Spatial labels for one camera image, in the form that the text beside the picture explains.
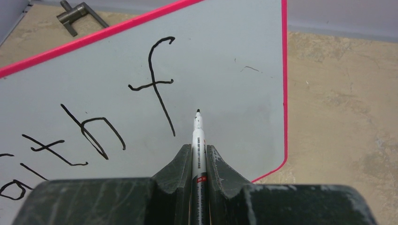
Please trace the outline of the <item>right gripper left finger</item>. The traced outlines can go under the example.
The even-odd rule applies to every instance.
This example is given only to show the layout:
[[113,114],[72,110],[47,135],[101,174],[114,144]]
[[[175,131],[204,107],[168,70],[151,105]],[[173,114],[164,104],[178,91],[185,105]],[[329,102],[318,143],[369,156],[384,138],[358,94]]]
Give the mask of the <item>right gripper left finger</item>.
[[153,179],[153,225],[187,225],[190,219],[192,150],[185,144]]

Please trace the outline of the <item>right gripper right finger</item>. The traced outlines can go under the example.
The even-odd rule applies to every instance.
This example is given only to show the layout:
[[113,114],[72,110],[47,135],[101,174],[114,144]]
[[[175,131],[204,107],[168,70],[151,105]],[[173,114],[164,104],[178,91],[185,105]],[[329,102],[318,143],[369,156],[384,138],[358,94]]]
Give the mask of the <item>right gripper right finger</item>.
[[251,182],[227,164],[215,146],[207,145],[209,207],[213,225],[249,224],[244,185]]

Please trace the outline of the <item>pink framed whiteboard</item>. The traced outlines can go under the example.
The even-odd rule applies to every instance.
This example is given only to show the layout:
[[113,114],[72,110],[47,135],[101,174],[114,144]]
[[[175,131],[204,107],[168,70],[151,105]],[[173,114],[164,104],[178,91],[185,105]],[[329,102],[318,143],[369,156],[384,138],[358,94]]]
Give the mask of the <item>pink framed whiteboard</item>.
[[45,180],[149,177],[192,141],[287,158],[287,2],[180,0],[0,70],[0,222]]

